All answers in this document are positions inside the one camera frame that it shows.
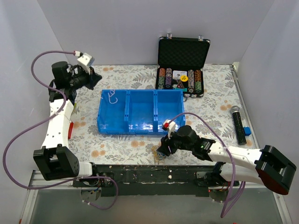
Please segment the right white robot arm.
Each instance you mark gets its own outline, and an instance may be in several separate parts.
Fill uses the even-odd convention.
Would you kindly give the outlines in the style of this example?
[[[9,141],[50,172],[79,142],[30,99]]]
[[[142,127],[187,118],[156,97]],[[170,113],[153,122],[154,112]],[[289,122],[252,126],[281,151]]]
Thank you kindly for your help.
[[[232,179],[263,184],[269,190],[288,195],[297,167],[278,149],[266,145],[263,149],[225,148],[220,142],[201,138],[188,125],[175,129],[175,123],[165,123],[167,135],[161,139],[158,151],[165,156],[178,149],[191,151],[202,161],[223,162],[222,169],[211,174],[212,182],[222,185]]]

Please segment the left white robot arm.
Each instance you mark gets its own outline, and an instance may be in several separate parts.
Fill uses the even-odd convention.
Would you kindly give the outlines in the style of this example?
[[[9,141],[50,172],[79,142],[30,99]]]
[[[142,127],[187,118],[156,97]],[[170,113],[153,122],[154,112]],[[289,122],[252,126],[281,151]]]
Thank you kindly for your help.
[[[41,149],[34,151],[33,159],[45,180],[83,178],[90,187],[99,183],[99,174],[93,171],[89,162],[79,162],[69,149],[73,123],[71,114],[75,106],[77,90],[86,87],[93,90],[102,77],[91,67],[92,60],[78,59],[75,66],[65,61],[52,65],[54,79],[50,83],[50,115],[45,140]]]

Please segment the blue plastic divided bin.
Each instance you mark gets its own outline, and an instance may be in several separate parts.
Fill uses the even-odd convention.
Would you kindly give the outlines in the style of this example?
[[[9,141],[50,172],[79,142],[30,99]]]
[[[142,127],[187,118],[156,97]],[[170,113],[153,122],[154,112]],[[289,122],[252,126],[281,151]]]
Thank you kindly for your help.
[[[97,127],[107,135],[165,135],[162,125],[174,119],[185,125],[183,93],[180,90],[103,90]]]

